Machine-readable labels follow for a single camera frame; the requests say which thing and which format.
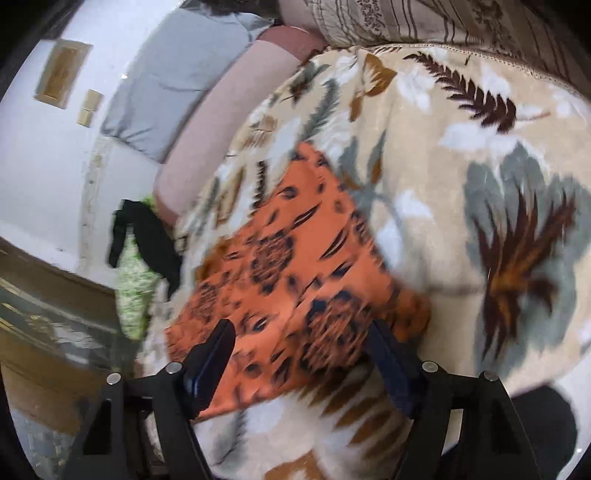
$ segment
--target pillow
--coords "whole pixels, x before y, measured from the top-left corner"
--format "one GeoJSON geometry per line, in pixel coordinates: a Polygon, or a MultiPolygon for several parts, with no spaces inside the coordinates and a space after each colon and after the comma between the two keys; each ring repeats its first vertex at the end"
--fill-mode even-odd
{"type": "Polygon", "coordinates": [[[226,157],[248,114],[324,41],[298,28],[273,27],[226,72],[179,136],[154,187],[158,215],[174,225],[226,157]]]}
{"type": "Polygon", "coordinates": [[[115,93],[102,132],[162,163],[203,95],[271,24],[247,13],[173,11],[115,93]]]}

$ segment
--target striped fabric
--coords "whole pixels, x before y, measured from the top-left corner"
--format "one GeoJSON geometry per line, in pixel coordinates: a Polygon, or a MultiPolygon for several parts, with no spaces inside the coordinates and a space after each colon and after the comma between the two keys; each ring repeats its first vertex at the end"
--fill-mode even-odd
{"type": "Polygon", "coordinates": [[[334,47],[435,42],[509,58],[591,96],[591,57],[515,0],[309,0],[334,47]]]}

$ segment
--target white wall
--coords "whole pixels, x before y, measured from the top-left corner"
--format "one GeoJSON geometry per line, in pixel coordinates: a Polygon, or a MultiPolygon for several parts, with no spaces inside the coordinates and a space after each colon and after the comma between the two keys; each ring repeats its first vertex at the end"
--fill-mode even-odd
{"type": "Polygon", "coordinates": [[[80,265],[80,218],[90,153],[117,85],[150,32],[179,0],[86,0],[62,38],[93,45],[65,110],[33,99],[53,46],[41,41],[0,102],[0,236],[55,266],[114,286],[104,262],[111,214],[123,198],[151,191],[158,165],[113,145],[102,169],[80,265]],[[91,128],[76,123],[88,89],[105,97],[91,128]]]}

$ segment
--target gray pillow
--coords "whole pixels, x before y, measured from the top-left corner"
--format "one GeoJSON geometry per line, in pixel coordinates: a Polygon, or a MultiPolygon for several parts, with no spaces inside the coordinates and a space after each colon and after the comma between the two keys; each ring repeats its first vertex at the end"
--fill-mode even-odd
{"type": "Polygon", "coordinates": [[[203,95],[272,21],[249,13],[177,9],[146,41],[101,127],[164,162],[203,95]]]}

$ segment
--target green patterned cloth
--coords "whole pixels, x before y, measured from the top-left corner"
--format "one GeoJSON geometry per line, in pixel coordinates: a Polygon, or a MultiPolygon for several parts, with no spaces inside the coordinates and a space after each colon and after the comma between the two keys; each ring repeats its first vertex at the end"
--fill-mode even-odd
{"type": "MultiPolygon", "coordinates": [[[[154,209],[152,197],[143,203],[154,209]]],[[[117,314],[123,333],[132,340],[144,337],[150,316],[148,308],[160,275],[142,260],[133,230],[128,228],[118,264],[118,286],[115,293],[117,314]]]]}

